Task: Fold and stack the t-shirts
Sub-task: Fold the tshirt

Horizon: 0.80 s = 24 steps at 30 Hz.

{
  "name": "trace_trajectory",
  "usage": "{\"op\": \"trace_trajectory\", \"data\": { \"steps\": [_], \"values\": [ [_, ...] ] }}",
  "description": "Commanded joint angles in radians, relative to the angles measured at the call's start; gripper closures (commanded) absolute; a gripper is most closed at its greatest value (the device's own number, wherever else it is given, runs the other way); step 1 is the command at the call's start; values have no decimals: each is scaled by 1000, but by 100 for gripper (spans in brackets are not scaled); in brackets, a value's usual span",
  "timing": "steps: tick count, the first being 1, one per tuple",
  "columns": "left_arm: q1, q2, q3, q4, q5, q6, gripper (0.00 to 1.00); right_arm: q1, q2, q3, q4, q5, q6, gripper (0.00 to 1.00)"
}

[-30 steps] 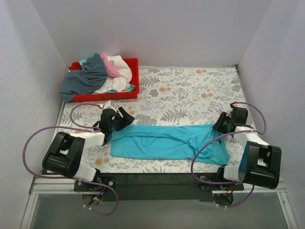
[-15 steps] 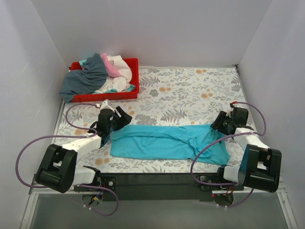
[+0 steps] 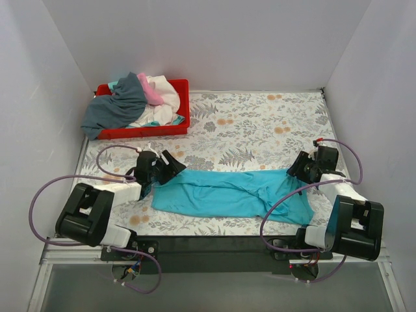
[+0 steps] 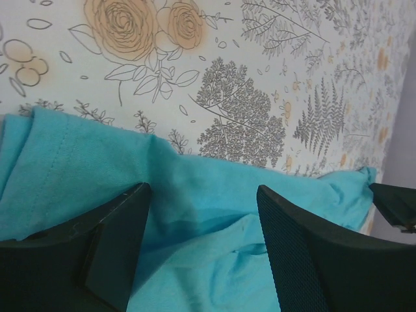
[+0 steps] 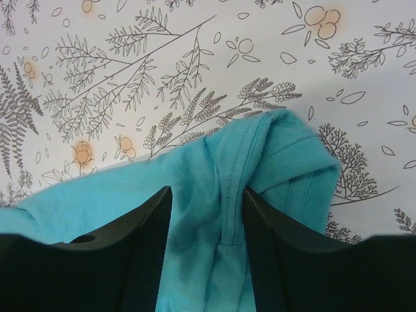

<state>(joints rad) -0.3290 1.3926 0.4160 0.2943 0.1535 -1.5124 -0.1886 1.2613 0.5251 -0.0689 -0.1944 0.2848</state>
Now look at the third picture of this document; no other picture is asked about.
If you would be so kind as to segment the turquoise t shirt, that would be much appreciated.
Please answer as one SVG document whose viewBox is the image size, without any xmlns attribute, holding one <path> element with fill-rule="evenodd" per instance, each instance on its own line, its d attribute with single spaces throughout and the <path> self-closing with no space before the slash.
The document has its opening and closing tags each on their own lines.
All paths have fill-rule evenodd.
<svg viewBox="0 0 416 312">
<path fill-rule="evenodd" d="M 195 217 L 267 217 L 271 221 L 308 224 L 314 216 L 301 191 L 304 184 L 285 170 L 210 172 L 186 169 L 164 185 L 155 185 L 151 206 Z"/>
</svg>

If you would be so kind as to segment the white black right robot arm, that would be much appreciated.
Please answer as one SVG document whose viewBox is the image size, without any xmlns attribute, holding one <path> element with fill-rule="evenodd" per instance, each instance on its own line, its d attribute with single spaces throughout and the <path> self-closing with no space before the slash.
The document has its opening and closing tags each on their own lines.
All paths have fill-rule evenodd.
<svg viewBox="0 0 416 312">
<path fill-rule="evenodd" d="M 332 204 L 325 226 L 304 225 L 296 232 L 300 247 L 374 261 L 380 254 L 384 222 L 382 204 L 357 193 L 337 170 L 339 151 L 318 141 L 301 151 L 287 173 L 319 189 Z"/>
</svg>

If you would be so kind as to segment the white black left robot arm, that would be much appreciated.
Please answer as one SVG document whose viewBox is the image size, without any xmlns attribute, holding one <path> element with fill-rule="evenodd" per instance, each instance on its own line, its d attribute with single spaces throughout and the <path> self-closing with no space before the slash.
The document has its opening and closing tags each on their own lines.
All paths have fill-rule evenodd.
<svg viewBox="0 0 416 312">
<path fill-rule="evenodd" d="M 55 225 L 57 234 L 85 244 L 125 248 L 133 232 L 110 222 L 113 208 L 143 200 L 156 183 L 164 185 L 187 167 L 168 151 L 138 153 L 127 181 L 108 185 L 79 183 L 71 192 Z"/>
</svg>

